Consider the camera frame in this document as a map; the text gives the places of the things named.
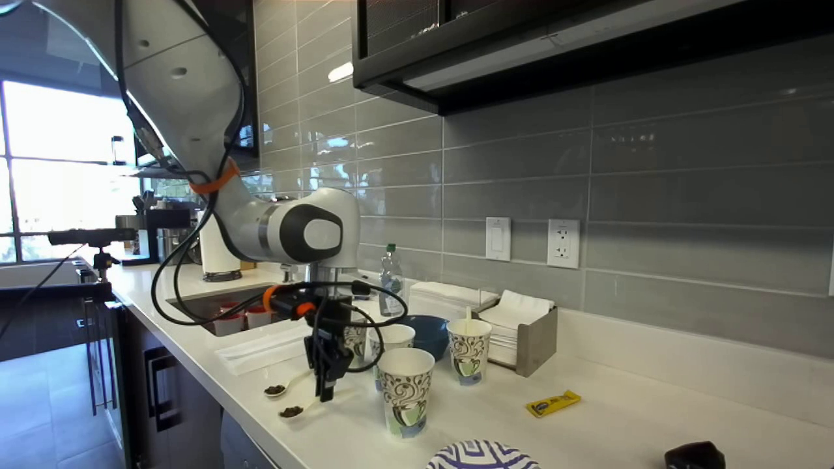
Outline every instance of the gray subway tile backsplash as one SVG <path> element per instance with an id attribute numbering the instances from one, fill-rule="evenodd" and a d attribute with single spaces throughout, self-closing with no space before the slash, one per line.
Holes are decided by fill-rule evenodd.
<path id="1" fill-rule="evenodd" d="M 834 36 L 437 117 L 328 85 L 346 5 L 295 5 L 297 42 L 260 23 L 258 104 L 303 143 L 260 169 L 354 194 L 360 270 L 394 241 L 414 280 L 834 358 Z M 484 218 L 510 218 L 510 261 Z M 578 270 L 544 263 L 547 219 L 581 223 Z"/>

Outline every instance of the upper cabinet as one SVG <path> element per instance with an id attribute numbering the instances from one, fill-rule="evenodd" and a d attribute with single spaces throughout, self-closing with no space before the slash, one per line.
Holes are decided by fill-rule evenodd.
<path id="1" fill-rule="evenodd" d="M 831 0 L 357 0 L 354 87 L 452 116 L 831 31 Z"/>

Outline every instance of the cable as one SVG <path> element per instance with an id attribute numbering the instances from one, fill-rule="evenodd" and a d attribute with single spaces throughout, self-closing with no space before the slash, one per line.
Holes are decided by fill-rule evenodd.
<path id="1" fill-rule="evenodd" d="M 36 281 L 36 284 L 14 305 L 7 320 L 0 326 L 0 339 L 5 337 L 7 326 L 15 320 L 15 315 L 20 313 L 20 309 L 54 276 L 54 271 L 58 271 L 65 261 L 75 258 L 75 253 L 78 253 L 80 248 L 86 248 L 86 245 L 78 245 L 74 253 L 69 253 L 65 258 L 59 258 L 59 261 L 54 263 L 54 270 L 52 270 L 41 281 Z"/>

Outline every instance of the plate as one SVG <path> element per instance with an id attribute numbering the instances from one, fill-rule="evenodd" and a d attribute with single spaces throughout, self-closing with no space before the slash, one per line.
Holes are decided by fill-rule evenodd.
<path id="1" fill-rule="evenodd" d="M 503 447 L 497 440 L 462 440 L 437 451 L 430 462 L 430 469 L 539 469 L 519 449 Z"/>

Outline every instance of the window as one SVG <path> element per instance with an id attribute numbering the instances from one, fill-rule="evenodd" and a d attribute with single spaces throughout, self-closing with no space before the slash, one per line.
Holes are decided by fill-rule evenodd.
<path id="1" fill-rule="evenodd" d="M 112 165 L 112 141 L 132 141 L 119 100 L 0 87 L 0 263 L 62 258 L 75 245 L 50 245 L 46 233 L 115 228 L 135 212 L 142 182 Z"/>

